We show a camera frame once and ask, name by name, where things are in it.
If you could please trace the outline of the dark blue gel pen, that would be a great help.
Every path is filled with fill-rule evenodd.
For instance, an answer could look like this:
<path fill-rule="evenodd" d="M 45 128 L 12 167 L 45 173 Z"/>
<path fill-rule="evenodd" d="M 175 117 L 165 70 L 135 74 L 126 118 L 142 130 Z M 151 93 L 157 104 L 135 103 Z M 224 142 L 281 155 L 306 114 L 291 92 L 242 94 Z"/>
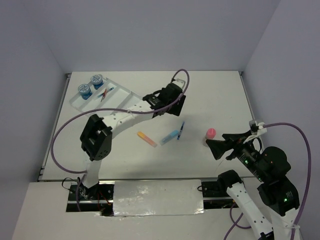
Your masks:
<path fill-rule="evenodd" d="M 182 132 L 183 132 L 183 129 L 184 129 L 184 126 L 185 126 L 185 121 L 183 121 L 182 124 L 181 124 L 180 130 L 179 130 L 178 135 L 177 135 L 177 140 L 180 140 Z"/>

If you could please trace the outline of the blue ink refill pen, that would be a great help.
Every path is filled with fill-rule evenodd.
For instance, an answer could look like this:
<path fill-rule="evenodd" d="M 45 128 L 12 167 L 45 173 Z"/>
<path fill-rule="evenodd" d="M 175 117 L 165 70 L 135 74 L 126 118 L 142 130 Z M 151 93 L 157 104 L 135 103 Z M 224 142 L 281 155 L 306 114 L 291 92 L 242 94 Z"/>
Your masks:
<path fill-rule="evenodd" d="M 101 94 L 99 94 L 99 95 L 97 96 L 97 98 L 103 98 L 103 99 L 104 99 L 104 98 L 106 97 L 106 94 L 107 94 L 108 92 L 112 91 L 113 89 L 114 89 L 114 87 L 111 87 L 111 88 L 109 88 L 109 89 L 105 89 L 103 93 L 101 93 Z"/>

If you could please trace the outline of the red ink refill pen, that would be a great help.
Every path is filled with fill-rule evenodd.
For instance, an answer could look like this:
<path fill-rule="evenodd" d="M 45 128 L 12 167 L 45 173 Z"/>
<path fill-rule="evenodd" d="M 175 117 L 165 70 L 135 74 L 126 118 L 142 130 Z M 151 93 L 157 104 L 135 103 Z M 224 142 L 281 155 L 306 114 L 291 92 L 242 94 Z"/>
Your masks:
<path fill-rule="evenodd" d="M 103 94 L 101 95 L 102 96 L 101 102 L 105 99 L 108 92 L 109 92 L 109 90 L 106 88 L 105 91 L 103 92 Z"/>

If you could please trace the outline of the blue slime jar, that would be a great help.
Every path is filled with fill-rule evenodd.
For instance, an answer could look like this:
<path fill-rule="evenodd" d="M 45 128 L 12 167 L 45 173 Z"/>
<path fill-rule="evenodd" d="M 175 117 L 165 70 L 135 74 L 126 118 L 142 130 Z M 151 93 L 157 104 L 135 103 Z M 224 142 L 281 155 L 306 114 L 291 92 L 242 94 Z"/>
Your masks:
<path fill-rule="evenodd" d="M 92 90 L 88 84 L 81 84 L 77 88 L 78 93 L 80 96 L 84 99 L 87 100 L 91 95 L 92 95 Z"/>
<path fill-rule="evenodd" d="M 95 74 L 90 78 L 90 82 L 95 90 L 98 90 L 104 84 L 104 78 L 101 74 Z"/>

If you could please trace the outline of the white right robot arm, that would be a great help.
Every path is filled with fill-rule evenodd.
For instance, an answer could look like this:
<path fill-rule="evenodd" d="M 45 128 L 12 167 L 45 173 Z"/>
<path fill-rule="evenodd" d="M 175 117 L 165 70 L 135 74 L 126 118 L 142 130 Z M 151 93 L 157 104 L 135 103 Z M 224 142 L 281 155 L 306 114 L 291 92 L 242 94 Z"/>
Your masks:
<path fill-rule="evenodd" d="M 258 240 L 300 240 L 295 236 L 295 218 L 300 209 L 299 194 L 286 174 L 291 169 L 287 156 L 278 147 L 267 147 L 263 152 L 255 149 L 253 142 L 258 137 L 250 131 L 238 134 L 223 134 L 222 140 L 208 139 L 215 160 L 227 151 L 226 160 L 238 159 L 260 182 L 257 190 L 267 206 L 271 220 L 267 220 L 252 198 L 235 170 L 218 175 L 217 190 L 230 196 L 248 221 Z"/>

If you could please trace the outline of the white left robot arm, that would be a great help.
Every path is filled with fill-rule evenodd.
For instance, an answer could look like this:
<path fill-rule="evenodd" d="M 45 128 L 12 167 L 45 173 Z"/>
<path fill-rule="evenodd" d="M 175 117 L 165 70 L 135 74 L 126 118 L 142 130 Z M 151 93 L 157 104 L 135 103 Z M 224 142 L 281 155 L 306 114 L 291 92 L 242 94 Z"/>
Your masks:
<path fill-rule="evenodd" d="M 180 115 L 186 98 L 182 94 L 185 84 L 184 80 L 173 80 L 161 90 L 144 96 L 124 112 L 115 111 L 106 117 L 97 114 L 89 117 L 80 135 L 81 148 L 88 155 L 86 175 L 79 191 L 82 196 L 88 200 L 97 196 L 101 163 L 111 153 L 112 140 L 117 135 L 165 113 Z"/>

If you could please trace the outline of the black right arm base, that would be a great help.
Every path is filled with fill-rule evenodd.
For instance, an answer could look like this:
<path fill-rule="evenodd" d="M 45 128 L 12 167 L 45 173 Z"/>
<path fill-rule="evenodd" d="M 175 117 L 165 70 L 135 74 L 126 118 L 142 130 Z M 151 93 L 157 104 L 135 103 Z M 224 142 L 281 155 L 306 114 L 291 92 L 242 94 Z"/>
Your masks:
<path fill-rule="evenodd" d="M 234 200 L 220 187 L 216 180 L 201 181 L 197 190 L 202 193 L 205 210 L 230 209 Z"/>

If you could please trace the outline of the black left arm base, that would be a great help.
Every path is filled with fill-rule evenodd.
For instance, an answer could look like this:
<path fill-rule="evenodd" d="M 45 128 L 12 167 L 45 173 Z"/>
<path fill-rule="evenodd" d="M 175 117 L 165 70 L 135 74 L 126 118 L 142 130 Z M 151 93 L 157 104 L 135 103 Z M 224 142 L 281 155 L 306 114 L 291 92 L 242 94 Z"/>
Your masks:
<path fill-rule="evenodd" d="M 114 215 L 113 201 L 114 201 L 114 183 L 100 183 L 95 187 L 93 194 L 85 195 L 81 188 L 76 194 L 78 179 L 66 177 L 61 186 L 68 191 L 66 212 L 98 212 L 100 216 L 112 217 Z"/>

